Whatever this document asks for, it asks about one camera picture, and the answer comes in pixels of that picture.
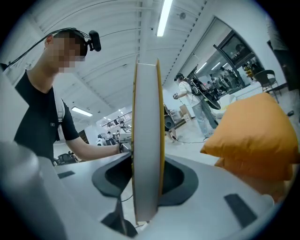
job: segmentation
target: man's neck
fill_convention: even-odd
[[[58,71],[53,71],[49,66],[39,61],[31,70],[27,71],[27,76],[32,86],[42,93],[49,92],[57,74]]]

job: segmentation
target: jeans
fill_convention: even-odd
[[[217,128],[218,122],[216,121],[216,117],[211,113],[210,106],[203,100],[203,97],[199,97],[200,103],[193,106],[193,111],[199,125],[199,128],[204,137],[209,137],[209,132],[206,127],[205,117],[208,119],[211,127],[213,129]]]

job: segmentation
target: white strap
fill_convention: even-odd
[[[64,102],[58,96],[58,94],[55,92],[55,90],[53,90],[53,92],[54,92],[56,113],[57,113],[58,124],[59,124],[58,128],[57,128],[57,132],[58,132],[58,135],[60,137],[60,141],[64,141],[65,137],[64,137],[64,133],[62,131],[61,123],[62,123],[62,120],[65,116],[65,106],[64,106]]]

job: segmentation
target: white shirt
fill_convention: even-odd
[[[181,83],[179,83],[179,91],[180,91],[180,93],[183,93],[183,92],[187,93],[185,97],[186,97],[186,99],[189,102],[191,107],[193,107],[193,106],[197,105],[198,103],[200,103],[199,98],[192,94],[192,88],[187,82],[182,81]]]

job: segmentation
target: man in black t-shirt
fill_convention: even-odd
[[[15,141],[34,151],[38,156],[53,159],[53,143],[59,140],[58,116],[55,106],[53,82],[58,73],[73,67],[74,62],[84,59],[87,44],[84,37],[71,30],[48,36],[45,49],[32,70],[26,71],[16,90],[28,103],[15,135]],[[83,160],[93,160],[118,154],[115,146],[92,146],[79,137],[69,108],[64,103],[65,116],[61,122],[68,147]]]

